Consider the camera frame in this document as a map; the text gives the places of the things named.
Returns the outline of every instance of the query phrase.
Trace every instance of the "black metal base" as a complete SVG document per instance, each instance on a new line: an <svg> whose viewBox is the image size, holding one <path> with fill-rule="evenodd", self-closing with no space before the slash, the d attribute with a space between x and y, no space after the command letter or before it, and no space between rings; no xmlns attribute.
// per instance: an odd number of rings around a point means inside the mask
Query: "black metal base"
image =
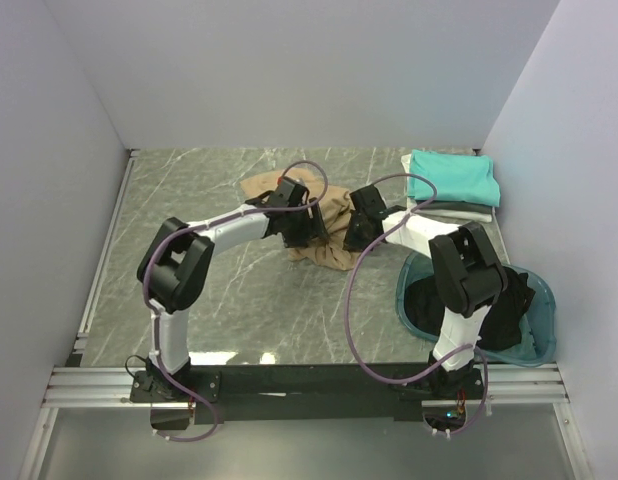
<svg viewBox="0 0 618 480"><path fill-rule="evenodd" d="M389 378L413 376L427 368L425 363L369 366ZM439 380L435 386L436 382L427 379L409 385L386 385L355 364L187 366L175 376L214 403L223 422L377 417L421 421L423 400L455 400L460 388L468 400L479 399L483 393L482 377L474 368L466 370L462 380L456 379L453 388L445 389L438 388ZM134 377L133 403L189 400L151 365ZM212 423L204 405L196 404L194 411L194 423ZM189 409L159 409L152 412L152 425L156 429L186 428L190 416Z"/></svg>

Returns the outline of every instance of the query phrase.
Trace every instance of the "stack of folded clothes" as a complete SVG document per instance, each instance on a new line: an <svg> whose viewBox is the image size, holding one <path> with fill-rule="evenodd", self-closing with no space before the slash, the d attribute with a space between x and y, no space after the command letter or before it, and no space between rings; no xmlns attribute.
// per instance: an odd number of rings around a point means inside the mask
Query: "stack of folded clothes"
<svg viewBox="0 0 618 480"><path fill-rule="evenodd" d="M491 222L494 207L500 206L500 187L493 178L493 160L486 156L454 155L414 150L402 157L406 172L427 178L438 189L435 202L422 215ZM408 179L410 203L431 197L429 185Z"/></svg>

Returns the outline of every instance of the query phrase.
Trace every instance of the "folded clothes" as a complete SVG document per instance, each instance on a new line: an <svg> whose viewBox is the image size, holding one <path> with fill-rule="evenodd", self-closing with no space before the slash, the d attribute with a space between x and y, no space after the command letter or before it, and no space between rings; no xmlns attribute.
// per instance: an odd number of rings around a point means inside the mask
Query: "folded clothes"
<svg viewBox="0 0 618 480"><path fill-rule="evenodd" d="M484 319L480 329L478 346L494 352L519 345L529 332L522 331L521 320L529 310L536 292L527 286L529 274L517 273L504 267L507 274L507 289L500 295ZM440 299L433 276L420 279L405 290L405 313L409 322L430 335L440 335L445 306Z"/></svg>
<svg viewBox="0 0 618 480"><path fill-rule="evenodd" d="M255 197L267 190L275 190L281 174L282 170L256 175L240 182L240 187L245 195ZM309 189L310 197L317 197L324 188L321 179L303 168L292 168L287 176L294 180L302 180ZM351 270L360 255L348 252L343 247L352 210L353 203L349 197L349 190L329 185L326 195L320 200L320 212L329 239L327 241L314 239L309 242L307 248L288 249L291 260L308 258L316 265L336 270Z"/></svg>
<svg viewBox="0 0 618 480"><path fill-rule="evenodd" d="M438 200L467 202L497 207L500 187L493 178L493 160L486 155L452 155L414 150L409 163L410 173L430 180L438 189ZM426 183L410 178L407 195L426 200L432 191Z"/></svg>
<svg viewBox="0 0 618 480"><path fill-rule="evenodd" d="M421 215L433 215L435 217L461 218L463 220L476 220L490 223L493 219L493 207L467 202L432 202L424 205L419 212Z"/></svg>

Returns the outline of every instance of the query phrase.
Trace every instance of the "folded towel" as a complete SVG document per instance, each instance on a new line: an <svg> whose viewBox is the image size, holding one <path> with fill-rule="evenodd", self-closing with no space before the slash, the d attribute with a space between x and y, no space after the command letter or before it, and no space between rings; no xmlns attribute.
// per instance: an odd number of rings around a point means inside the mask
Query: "folded towel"
<svg viewBox="0 0 618 480"><path fill-rule="evenodd" d="M267 190L275 190L281 174L282 170L262 173L243 180L240 182L240 187L248 197L255 197ZM310 197L317 197L324 188L321 179L303 168L292 168L287 176L302 180L309 189ZM349 198L349 190L329 185L327 194L320 200L320 212L329 234L329 240L314 239L309 242L307 248L288 249L291 260L308 258L316 265L336 270L351 270L360 256L359 253L348 252L343 247L352 210L353 203Z"/></svg>
<svg viewBox="0 0 618 480"><path fill-rule="evenodd" d="M424 200L419 200L415 203L423 203ZM483 223L491 223L493 220L493 207L479 205L477 203L466 202L432 202L429 205L422 207L418 213L425 216L434 217L449 217L462 220L475 220Z"/></svg>
<svg viewBox="0 0 618 480"><path fill-rule="evenodd" d="M486 155L473 157L414 150L409 171L433 182L438 189L437 200L500 205L500 187L493 178L493 160ZM431 187L426 183L409 179L409 197L426 200L431 194Z"/></svg>

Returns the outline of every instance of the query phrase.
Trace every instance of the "teal laundry basket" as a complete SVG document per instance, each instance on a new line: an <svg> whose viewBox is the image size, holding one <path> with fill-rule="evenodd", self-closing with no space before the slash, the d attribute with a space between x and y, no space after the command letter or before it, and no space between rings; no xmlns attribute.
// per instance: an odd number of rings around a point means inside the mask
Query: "teal laundry basket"
<svg viewBox="0 0 618 480"><path fill-rule="evenodd" d="M521 367L539 367L553 362L556 352L554 333L556 301L549 285L533 272L524 268L507 265L518 273L528 273L527 285L536 295L527 313L520 321L522 342L507 350L492 352L485 350L487 358L494 361L519 365ZM405 313L405 291L409 285L433 275L431 260L419 253L412 253L405 260L396 288L396 312L402 324L417 337L436 342L438 337L423 332L414 326Z"/></svg>

